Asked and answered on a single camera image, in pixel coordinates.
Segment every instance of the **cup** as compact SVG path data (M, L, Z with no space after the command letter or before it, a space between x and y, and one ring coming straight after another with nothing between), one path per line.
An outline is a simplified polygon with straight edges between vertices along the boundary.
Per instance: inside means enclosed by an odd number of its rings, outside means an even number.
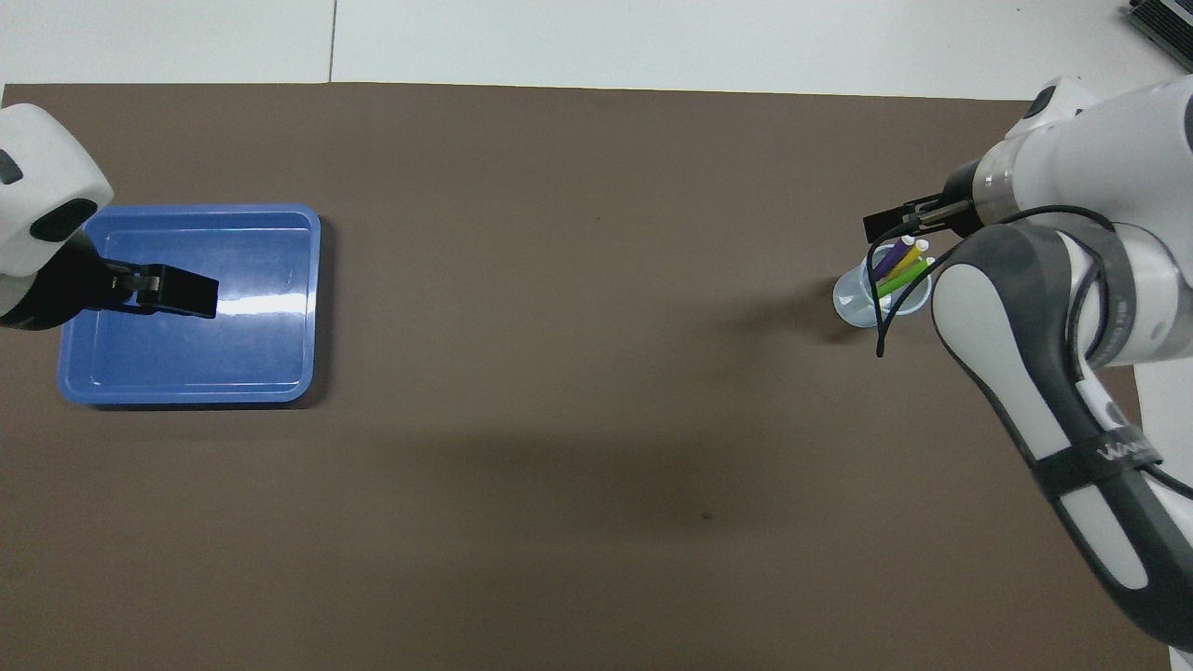
M886 252L891 247L892 245L883 245L874 251L876 265L886 256ZM907 291L907 287L892 291L890 294L890 304L895 304L895 301L904 291ZM928 303L928 296L931 295L932 276L929 275L911 291L911 295L907 297L907 301L903 302L895 314L904 315L916 312ZM866 279L866 259L861 259L858 267L851 269L836 281L836 284L833 287L833 307L836 308L836 314L841 315L841 319L858 328L873 328L878 325L878 321L874 319L874 301L870 294L870 282ZM886 319L886 314L890 310L885 307L880 309L883 319Z

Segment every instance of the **cable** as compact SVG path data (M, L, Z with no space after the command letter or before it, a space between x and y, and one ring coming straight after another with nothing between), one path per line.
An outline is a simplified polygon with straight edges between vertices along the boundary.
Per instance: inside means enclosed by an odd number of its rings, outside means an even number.
M883 322L883 308L880 301L878 300L878 278L874 277L874 252L878 247L883 246L883 242L888 240L894 240L895 238L902 238L903 235L914 232L920 226L920 220L917 217L911 217L910 221L904 221L897 226L892 226L885 233L874 239L873 244L870 245L870 250L866 252L866 279L870 282L870 301L874 306L874 324L882 325ZM882 334L879 334L879 343L882 343Z
M1141 467L1141 469L1156 479L1157 482L1168 487L1169 490L1176 492L1177 494L1185 497L1186 499L1193 500L1193 487L1189 487L1185 482L1173 478L1168 473L1164 473L1162 468L1155 463L1148 463Z
M1040 205L1038 208L1027 208L1026 210L1020 210L1020 211L1018 211L1018 213L1015 213L1013 215L1006 216L1006 217L1003 217L1003 218L1001 218L1001 220L991 223L990 226L1005 226L1005 224L1008 224L1008 223L1014 223L1016 221L1025 220L1025 218L1031 217L1031 216L1043 215L1043 214L1071 214L1071 215L1077 215L1077 216L1081 216L1081 217L1084 217L1084 218L1088 218L1088 220L1093 221L1094 223L1096 223L1098 226L1101 226L1102 228L1105 228L1106 230L1109 230L1111 233L1114 233L1114 223L1111 222L1111 220L1106 215L1104 215L1104 214L1101 214L1099 211L1095 211L1095 210L1090 210L1089 208L1082 208L1080 205ZM873 245L870 246L870 253L866 254L866 267L867 269L872 269L872 266L873 266L873 252L874 252L874 250L877 250L886 240L890 240L891 238L897 238L898 235L902 235L904 233L913 233L914 232L914 233L920 233L920 234L927 234L927 233L935 233L938 230L942 230L942 228L941 228L942 226L945 228L947 228L946 224L935 224L935 226L929 226L929 227L926 227L923 229L916 230L917 220L913 218L911 222L909 222L909 223L910 223L910 228L909 229L904 230L904 228L908 227L908 222L904 222L903 224L896 226L896 227L891 228L890 230L888 230L886 233L884 233L879 240L877 240ZM1102 261L1102 258L1099 254L1096 254L1093 250L1090 250L1089 246L1087 246L1084 242L1081 242L1080 240L1074 240L1074 242L1076 242L1078 246L1081 246L1081 248L1084 250L1086 253L1088 253L1090 256L1090 258L1094 259L1092 270L1096 269L1096 275L1100 276L1104 279L1104 282L1105 282L1106 272L1105 272L1105 264ZM903 302L907 301L907 298L911 295L911 291L915 290L915 288L919 287L920 283L923 282L923 279L928 275L932 275L933 271L935 271L938 267L940 267L941 264L944 264L944 261L947 260L948 257L952 256L952 253L958 247L960 247L960 244L953 246L952 248L950 248L948 251L946 251L944 254L941 254L940 257L938 257L937 260L935 260L935 263L933 263L931 266L928 266L927 270L925 270L923 272L921 272L919 277L916 277L914 281L911 281L911 283L908 284L907 288L903 289L903 291L900 294L900 296L895 300L895 302L891 304L891 307L886 310L886 318L885 319L883 319L882 308L878 304L878 287L877 287L877 281L874 278L873 271L870 270L867 272L867 276L869 276L869 279L870 279L870 293L871 293L871 297L872 297L872 300L874 302L874 316L878 320L878 341L874 345L874 356L876 357L882 358L883 353L885 353L885 351L886 351L886 332L890 331L891 324L895 321L895 316L897 315L898 309L903 306ZM1106 294L1107 293L1104 290L1101 294L1102 294L1102 301L1105 302L1107 300L1106 298ZM1102 309L1102 320L1105 321L1105 319L1106 319L1106 309L1105 309L1105 306L1104 306L1104 309ZM1074 346L1076 346L1075 345L1075 341L1076 341L1076 337L1075 336L1073 338L1068 339L1068 340L1069 341L1065 343L1067 347L1074 347ZM1080 365L1076 365L1074 368L1075 375L1078 375L1077 380L1081 380L1081 377L1080 377L1080 370L1081 370Z
M1065 353L1068 355L1069 375L1073 376L1074 382L1080 382L1086 378L1086 375L1081 371L1081 352L1077 347L1077 324L1081 321L1081 308L1086 304L1086 297L1089 295L1089 289L1093 288L1094 282L1102 281L1105 277L1102 271L1094 264L1090 264L1086 272L1081 276L1081 284L1077 285L1077 291L1073 296L1073 309L1069 310L1069 319L1065 321L1064 326L1064 338L1065 338ZM1105 322L1106 310L1102 310L1102 321Z

